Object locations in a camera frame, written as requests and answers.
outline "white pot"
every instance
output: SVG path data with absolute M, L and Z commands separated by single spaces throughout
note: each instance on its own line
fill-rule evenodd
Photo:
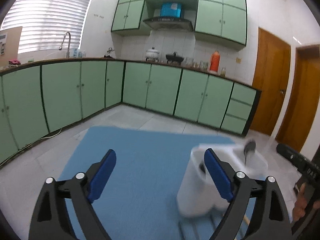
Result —
M 159 54 L 160 54 L 160 52 L 157 51 L 154 47 L 152 47 L 152 49 L 148 49 L 146 51 L 146 57 L 147 58 L 158 58 Z

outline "red thermos bottle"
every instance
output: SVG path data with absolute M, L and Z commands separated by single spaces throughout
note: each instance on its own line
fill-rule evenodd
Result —
M 211 55 L 211 60 L 210 60 L 210 71 L 215 71 L 218 72 L 218 67 L 219 67 L 219 62 L 220 62 L 220 54 L 216 50 L 215 53 Z

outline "human hand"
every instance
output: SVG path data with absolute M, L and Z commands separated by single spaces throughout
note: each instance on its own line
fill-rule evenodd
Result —
M 294 208 L 292 210 L 292 216 L 293 216 L 293 221 L 298 221 L 300 218 L 304 217 L 306 214 L 305 208 L 308 204 L 307 200 L 304 197 L 304 191 L 306 189 L 306 184 L 303 183 L 301 185 L 300 191 L 297 196 L 297 201 L 294 204 Z M 313 208 L 314 209 L 319 209 L 320 208 L 320 200 L 315 201 L 313 203 Z

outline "silver screw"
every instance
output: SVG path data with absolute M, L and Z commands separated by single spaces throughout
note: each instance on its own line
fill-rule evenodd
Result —
M 50 184 L 50 183 L 53 182 L 53 178 L 52 178 L 52 177 L 49 177 L 49 178 L 47 178 L 47 179 L 45 180 L 45 182 L 46 182 L 47 184 Z
M 245 177 L 245 174 L 242 171 L 238 171 L 237 177 L 243 179 Z
M 276 179 L 272 176 L 269 176 L 268 177 L 268 180 L 271 182 L 271 183 L 274 183 L 276 181 Z
M 76 178 L 77 179 L 83 179 L 84 178 L 84 173 L 83 172 L 77 173 Z

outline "window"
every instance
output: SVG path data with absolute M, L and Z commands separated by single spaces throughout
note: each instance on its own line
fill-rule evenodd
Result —
M 23 26 L 18 53 L 58 49 L 67 31 L 71 33 L 70 48 L 78 48 L 89 3 L 90 0 L 16 0 L 1 30 Z

